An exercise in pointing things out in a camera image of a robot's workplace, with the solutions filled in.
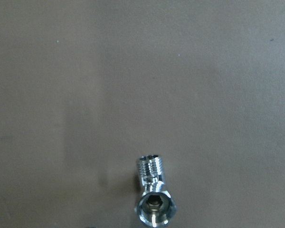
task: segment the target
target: plumbing adapter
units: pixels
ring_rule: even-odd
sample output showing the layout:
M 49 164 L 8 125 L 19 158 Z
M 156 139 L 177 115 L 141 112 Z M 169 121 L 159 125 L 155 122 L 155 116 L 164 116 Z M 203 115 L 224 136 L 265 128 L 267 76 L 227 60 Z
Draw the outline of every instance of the plumbing adapter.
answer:
M 137 160 L 142 194 L 135 212 L 143 224 L 160 228 L 166 226 L 176 212 L 176 206 L 167 190 L 162 158 L 147 155 Z

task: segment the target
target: silver metal object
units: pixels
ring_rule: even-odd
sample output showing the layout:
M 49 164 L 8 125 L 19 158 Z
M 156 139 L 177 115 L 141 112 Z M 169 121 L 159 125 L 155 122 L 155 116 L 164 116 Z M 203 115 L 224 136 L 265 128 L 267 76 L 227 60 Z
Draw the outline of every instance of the silver metal object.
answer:
M 166 226 L 176 212 L 176 206 L 167 190 L 162 158 L 147 155 L 137 160 L 142 194 L 135 212 L 140 220 L 149 227 Z

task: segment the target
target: gray surface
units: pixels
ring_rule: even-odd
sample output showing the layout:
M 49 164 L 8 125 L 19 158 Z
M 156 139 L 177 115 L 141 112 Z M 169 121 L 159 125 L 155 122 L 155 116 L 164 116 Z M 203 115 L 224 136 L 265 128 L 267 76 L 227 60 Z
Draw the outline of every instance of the gray surface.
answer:
M 0 228 L 140 227 L 148 153 L 171 228 L 285 228 L 285 1 L 0 1 Z

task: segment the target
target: chrome fitting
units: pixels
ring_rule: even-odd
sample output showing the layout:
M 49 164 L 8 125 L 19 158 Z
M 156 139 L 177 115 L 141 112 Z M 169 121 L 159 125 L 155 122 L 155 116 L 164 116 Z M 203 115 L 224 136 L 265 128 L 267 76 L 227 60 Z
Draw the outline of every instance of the chrome fitting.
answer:
M 135 212 L 143 224 L 160 228 L 166 226 L 176 212 L 176 206 L 167 191 L 162 158 L 147 155 L 137 160 L 142 194 Z

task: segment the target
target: threaded end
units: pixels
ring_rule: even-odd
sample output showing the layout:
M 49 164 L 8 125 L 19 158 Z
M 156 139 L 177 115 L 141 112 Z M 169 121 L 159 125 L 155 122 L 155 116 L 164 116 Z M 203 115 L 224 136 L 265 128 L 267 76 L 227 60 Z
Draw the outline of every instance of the threaded end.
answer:
M 163 175 L 162 158 L 158 155 L 141 157 L 137 162 L 137 166 L 141 178 L 153 178 Z

